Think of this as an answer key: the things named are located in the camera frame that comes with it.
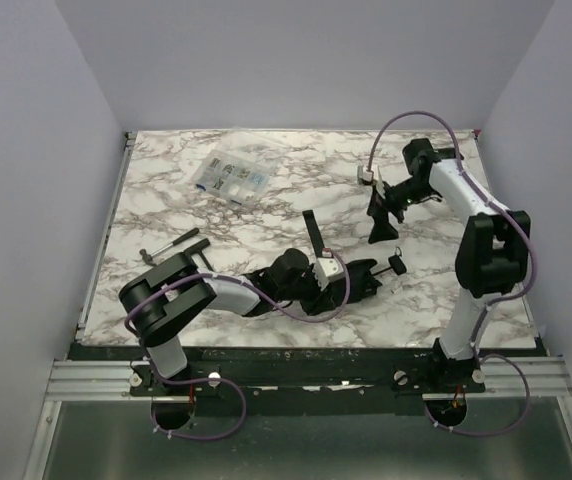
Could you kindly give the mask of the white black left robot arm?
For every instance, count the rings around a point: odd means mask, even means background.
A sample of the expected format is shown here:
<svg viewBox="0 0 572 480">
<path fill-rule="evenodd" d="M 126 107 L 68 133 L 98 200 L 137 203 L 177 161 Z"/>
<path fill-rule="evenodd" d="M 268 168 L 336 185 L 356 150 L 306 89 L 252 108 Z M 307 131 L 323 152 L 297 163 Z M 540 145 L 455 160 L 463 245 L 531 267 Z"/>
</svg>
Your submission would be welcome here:
<svg viewBox="0 0 572 480">
<path fill-rule="evenodd" d="M 164 379 L 188 366 L 180 332 L 205 310 L 257 317 L 278 311 L 303 322 L 328 321 L 349 303 L 355 275 L 334 252 L 314 263 L 288 249 L 270 266 L 243 275 L 200 269 L 178 253 L 121 288 L 125 327 Z"/>
</svg>

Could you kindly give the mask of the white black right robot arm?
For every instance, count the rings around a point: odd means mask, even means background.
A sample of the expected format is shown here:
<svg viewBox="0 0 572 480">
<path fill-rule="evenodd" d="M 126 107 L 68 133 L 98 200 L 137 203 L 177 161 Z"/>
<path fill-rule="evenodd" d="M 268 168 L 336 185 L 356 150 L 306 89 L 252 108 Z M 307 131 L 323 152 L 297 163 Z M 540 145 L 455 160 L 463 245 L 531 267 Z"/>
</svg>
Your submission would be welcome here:
<svg viewBox="0 0 572 480">
<path fill-rule="evenodd" d="M 531 218 L 497 201 L 472 176 L 455 148 L 436 149 L 420 138 L 408 143 L 402 155 L 409 177 L 396 185 L 384 181 L 372 165 L 358 170 L 360 182 L 372 187 L 367 215 L 374 225 L 368 242 L 396 239 L 398 232 L 389 218 L 403 223 L 412 205 L 438 199 L 450 206 L 464 225 L 455 258 L 460 291 L 437 350 L 449 361 L 469 361 L 492 309 L 512 299 L 514 287 L 527 276 Z"/>
</svg>

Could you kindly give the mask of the dark green folding umbrella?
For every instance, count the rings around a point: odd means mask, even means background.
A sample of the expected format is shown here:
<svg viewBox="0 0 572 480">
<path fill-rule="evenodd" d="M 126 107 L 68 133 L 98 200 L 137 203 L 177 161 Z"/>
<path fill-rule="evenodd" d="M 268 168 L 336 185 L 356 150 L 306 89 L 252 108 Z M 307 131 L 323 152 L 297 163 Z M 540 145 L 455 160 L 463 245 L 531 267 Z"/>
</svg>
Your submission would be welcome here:
<svg viewBox="0 0 572 480">
<path fill-rule="evenodd" d="M 323 242 L 322 235 L 313 211 L 303 211 L 302 215 L 316 259 L 321 255 L 321 250 L 327 247 Z M 310 273 L 312 274 L 314 263 L 309 268 Z M 394 271 L 397 275 L 403 275 L 407 272 L 407 267 L 402 261 L 402 250 L 399 247 L 396 247 L 395 254 L 388 258 L 388 266 L 377 272 L 372 271 L 372 269 L 377 265 L 377 261 L 374 259 L 360 259 L 351 261 L 348 264 L 341 263 L 341 265 L 345 270 L 344 278 L 346 285 L 345 296 L 341 305 L 357 303 L 364 299 L 375 296 L 377 294 L 378 288 L 382 285 L 382 283 L 376 278 L 377 275 L 385 273 L 389 270 Z"/>
</svg>

